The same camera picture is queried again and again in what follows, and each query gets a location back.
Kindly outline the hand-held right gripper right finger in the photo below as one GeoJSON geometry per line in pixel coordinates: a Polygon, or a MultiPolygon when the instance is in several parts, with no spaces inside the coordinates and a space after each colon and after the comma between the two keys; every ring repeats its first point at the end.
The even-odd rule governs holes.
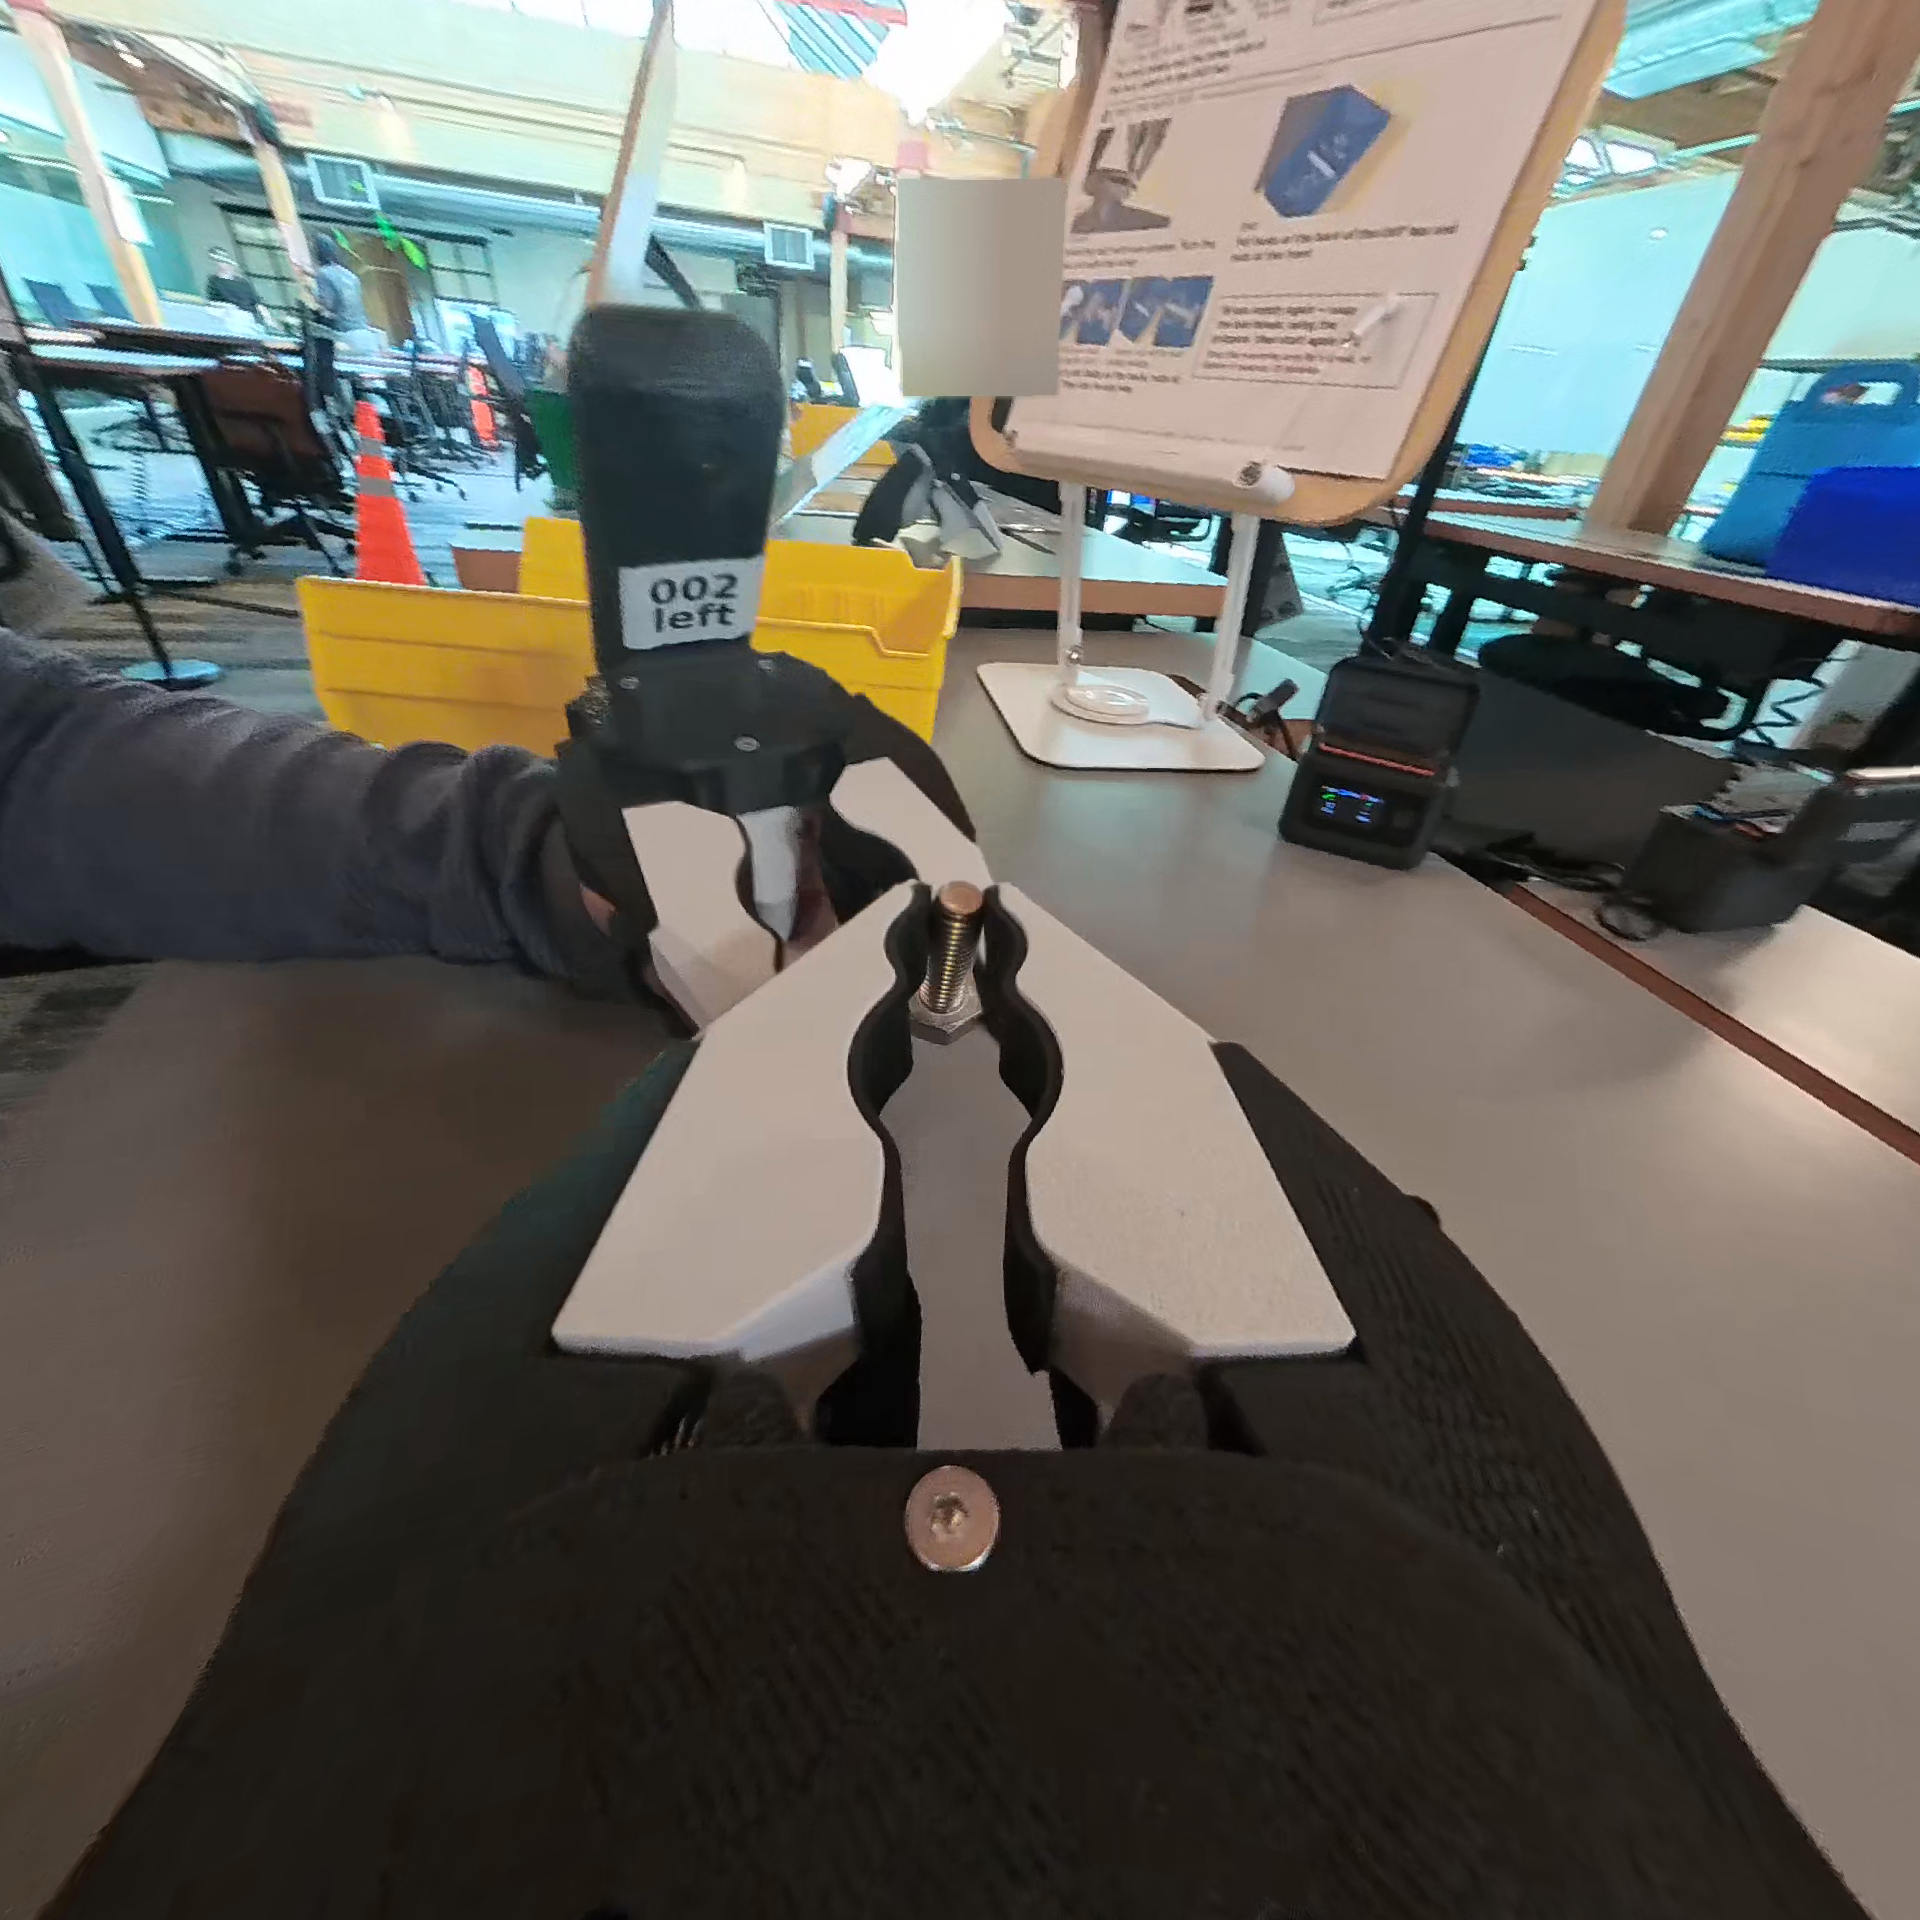
{"type": "Polygon", "coordinates": [[[1051,1377],[1333,1357],[1355,1324],[1212,1037],[1017,886],[981,916],[981,1015],[1025,1128],[1002,1303],[1051,1377]]]}

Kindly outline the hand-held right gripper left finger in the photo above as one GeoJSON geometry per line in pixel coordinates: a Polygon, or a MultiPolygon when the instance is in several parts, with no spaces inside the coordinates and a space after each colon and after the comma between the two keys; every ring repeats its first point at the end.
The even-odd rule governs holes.
{"type": "Polygon", "coordinates": [[[853,1053],[899,983],[885,940],[915,901],[915,883],[889,890],[710,1023],[552,1324],[565,1355],[853,1361],[885,1179],[853,1053]]]}

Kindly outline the silver steel bolt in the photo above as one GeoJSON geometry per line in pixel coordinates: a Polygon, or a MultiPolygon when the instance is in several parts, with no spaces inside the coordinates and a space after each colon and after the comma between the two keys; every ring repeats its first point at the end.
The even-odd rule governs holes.
{"type": "Polygon", "coordinates": [[[929,901],[929,948],[923,997],[934,1011],[976,997],[975,958],[981,944],[985,891],[975,882],[946,882],[929,901]]]}

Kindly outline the person's left forearm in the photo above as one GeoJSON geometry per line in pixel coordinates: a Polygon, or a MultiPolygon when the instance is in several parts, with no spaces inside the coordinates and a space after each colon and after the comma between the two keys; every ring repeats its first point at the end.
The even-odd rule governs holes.
{"type": "Polygon", "coordinates": [[[605,932],[548,760],[384,748],[4,636],[4,953],[425,956],[585,983],[605,932]]]}

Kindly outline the green plastic bin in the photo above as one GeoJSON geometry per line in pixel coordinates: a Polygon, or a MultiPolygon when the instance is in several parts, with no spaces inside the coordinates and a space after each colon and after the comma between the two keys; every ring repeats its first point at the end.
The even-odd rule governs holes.
{"type": "Polygon", "coordinates": [[[522,395],[544,475],[552,491],[556,515],[581,513],[581,465],[574,444],[574,413],[565,392],[552,386],[528,386],[522,395]]]}

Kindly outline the instruction board on white stand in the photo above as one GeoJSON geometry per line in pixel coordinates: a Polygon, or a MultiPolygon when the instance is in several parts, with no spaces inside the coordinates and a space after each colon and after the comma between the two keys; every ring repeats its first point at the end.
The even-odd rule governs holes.
{"type": "MultiPolygon", "coordinates": [[[[1595,6],[1595,14],[1548,106],[1547,125],[1523,160],[1520,182],[1499,215],[1480,279],[1464,300],[1386,478],[1292,475],[1258,462],[1232,475],[1196,471],[1199,445],[1164,445],[1134,436],[1111,436],[1092,445],[1046,444],[1035,434],[1021,439],[1015,413],[1021,401],[1051,396],[1056,386],[1048,395],[1013,396],[1013,386],[1002,380],[994,392],[975,396],[968,434],[978,457],[999,471],[1048,478],[1059,487],[1054,655],[1048,664],[986,662],[976,669],[976,681],[1024,757],[1066,772],[1240,774],[1261,765],[1261,748],[1225,717],[1236,684],[1240,616],[1258,555],[1258,529],[1267,524],[1326,527],[1352,520],[1388,502],[1444,444],[1444,430],[1456,417],[1495,333],[1499,303],[1523,261],[1538,212],[1560,178],[1570,137],[1582,128],[1604,75],[1613,64],[1626,6],[1573,6],[1595,6]],[[1187,691],[1165,672],[1085,662],[1081,541],[1087,492],[1101,487],[1212,507],[1225,520],[1228,597],[1214,616],[1212,651],[1199,691],[1187,691]]],[[[1087,6],[1085,14],[1087,23],[1078,41],[1078,84],[1066,89],[1063,106],[1051,112],[1044,129],[1044,177],[1054,178],[1064,195],[1069,195],[1091,99],[1098,92],[1116,6],[1111,6],[1111,14],[1087,6]]]]}

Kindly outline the black grey tabletop device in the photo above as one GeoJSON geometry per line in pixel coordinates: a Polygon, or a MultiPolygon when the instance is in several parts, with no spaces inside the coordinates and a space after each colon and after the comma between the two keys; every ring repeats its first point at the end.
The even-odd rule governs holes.
{"type": "Polygon", "coordinates": [[[897,548],[920,568],[986,564],[1002,533],[978,491],[941,469],[923,445],[902,445],[854,511],[853,548],[897,548]]]}

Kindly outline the wooden board stand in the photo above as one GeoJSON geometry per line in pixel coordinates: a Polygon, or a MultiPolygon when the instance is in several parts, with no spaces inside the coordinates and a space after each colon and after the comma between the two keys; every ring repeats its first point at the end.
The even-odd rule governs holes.
{"type": "Polygon", "coordinates": [[[636,305],[647,287],[647,247],[661,200],[661,171],[678,101],[673,3],[656,3],[639,48],[620,155],[587,261],[582,312],[636,305]]]}

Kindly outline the row of office chairs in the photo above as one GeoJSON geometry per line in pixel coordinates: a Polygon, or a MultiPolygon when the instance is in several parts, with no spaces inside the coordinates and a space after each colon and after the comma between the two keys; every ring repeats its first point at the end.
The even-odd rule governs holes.
{"type": "Polygon", "coordinates": [[[316,327],[284,351],[232,340],[179,399],[227,533],[230,570],[293,548],[332,574],[354,574],[353,406],[362,396],[381,417],[404,507],[472,506],[485,482],[521,491],[546,478],[528,417],[468,351],[447,357],[408,345],[344,357],[316,327]],[[487,374],[495,450],[468,430],[467,364],[487,374]]]}

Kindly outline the dark grey charger case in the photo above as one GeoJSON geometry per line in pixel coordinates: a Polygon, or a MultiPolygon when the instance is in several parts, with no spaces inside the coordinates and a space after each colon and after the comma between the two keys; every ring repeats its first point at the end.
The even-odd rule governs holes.
{"type": "Polygon", "coordinates": [[[1761,930],[1915,830],[1915,768],[1859,768],[1801,791],[1782,791],[1782,778],[1745,769],[1706,803],[1662,809],[1613,897],[1665,930],[1761,930]]]}

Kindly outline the black office chair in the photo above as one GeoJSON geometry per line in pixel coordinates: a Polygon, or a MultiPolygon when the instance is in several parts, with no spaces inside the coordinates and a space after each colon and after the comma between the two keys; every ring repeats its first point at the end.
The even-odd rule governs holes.
{"type": "Polygon", "coordinates": [[[1753,723],[1775,684],[1719,681],[1691,667],[1665,669],[1591,636],[1541,631],[1485,641],[1477,669],[1639,734],[1691,742],[1738,737],[1753,723]]]}

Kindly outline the wooden-top desk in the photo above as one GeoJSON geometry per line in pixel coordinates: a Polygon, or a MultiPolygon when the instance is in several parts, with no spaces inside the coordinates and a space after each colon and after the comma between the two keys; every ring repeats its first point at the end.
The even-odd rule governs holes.
{"type": "Polygon", "coordinates": [[[1477,608],[1499,608],[1526,615],[1529,633],[1591,636],[1665,669],[1771,678],[1771,689],[1810,684],[1843,643],[1915,662],[1915,607],[1776,581],[1757,564],[1713,563],[1695,541],[1586,531],[1581,520],[1403,513],[1377,601],[1390,636],[1412,633],[1428,589],[1444,594],[1428,647],[1446,658],[1477,608]]]}

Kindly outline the paper instruction sheet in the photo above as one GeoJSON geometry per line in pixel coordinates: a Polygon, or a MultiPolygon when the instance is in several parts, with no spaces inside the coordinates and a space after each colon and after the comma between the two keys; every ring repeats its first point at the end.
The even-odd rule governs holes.
{"type": "Polygon", "coordinates": [[[1595,6],[1116,6],[1046,444],[1386,478],[1595,6]]]}

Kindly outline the blue plastic tote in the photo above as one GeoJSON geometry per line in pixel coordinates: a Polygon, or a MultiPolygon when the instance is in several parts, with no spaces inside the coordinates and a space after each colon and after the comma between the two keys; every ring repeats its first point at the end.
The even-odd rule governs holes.
{"type": "Polygon", "coordinates": [[[1814,475],[1900,467],[1918,467],[1915,360],[1832,364],[1775,414],[1699,549],[1765,568],[1814,475]]]}

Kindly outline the blue plastic bin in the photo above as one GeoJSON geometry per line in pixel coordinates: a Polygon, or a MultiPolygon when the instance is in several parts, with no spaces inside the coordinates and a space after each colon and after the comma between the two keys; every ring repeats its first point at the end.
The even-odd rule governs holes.
{"type": "Polygon", "coordinates": [[[1805,584],[1918,607],[1918,467],[1840,467],[1801,500],[1805,584]]]}

